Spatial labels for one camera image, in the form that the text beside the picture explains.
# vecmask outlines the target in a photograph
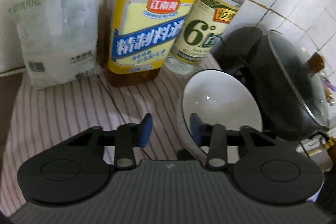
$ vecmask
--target red oval logo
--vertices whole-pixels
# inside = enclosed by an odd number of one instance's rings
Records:
[[[149,0],[147,10],[155,14],[169,14],[180,7],[179,0]]]

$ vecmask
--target yellow label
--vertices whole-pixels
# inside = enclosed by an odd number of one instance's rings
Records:
[[[109,69],[127,74],[160,68],[194,0],[116,0]]]
[[[172,55],[189,64],[200,62],[211,51],[239,6],[231,0],[196,0],[172,47]]]

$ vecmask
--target cooking pot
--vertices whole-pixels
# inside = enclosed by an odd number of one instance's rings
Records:
[[[244,63],[272,132],[298,141],[329,127],[328,103],[318,71],[321,56],[309,58],[281,33],[270,31],[250,49]]]

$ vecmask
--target white bowl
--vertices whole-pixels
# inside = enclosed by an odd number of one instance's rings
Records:
[[[190,115],[196,113],[202,122],[222,124],[228,130],[251,126],[262,131],[263,123],[256,101],[247,88],[237,79],[219,70],[203,70],[186,83],[176,108],[179,133],[188,150],[196,159],[205,163],[206,149],[198,147],[192,139]],[[234,152],[228,147],[229,163]]]

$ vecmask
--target green and cream label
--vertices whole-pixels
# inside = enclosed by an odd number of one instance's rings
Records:
[[[196,0],[171,53],[186,63],[200,62],[236,15],[232,0]]]

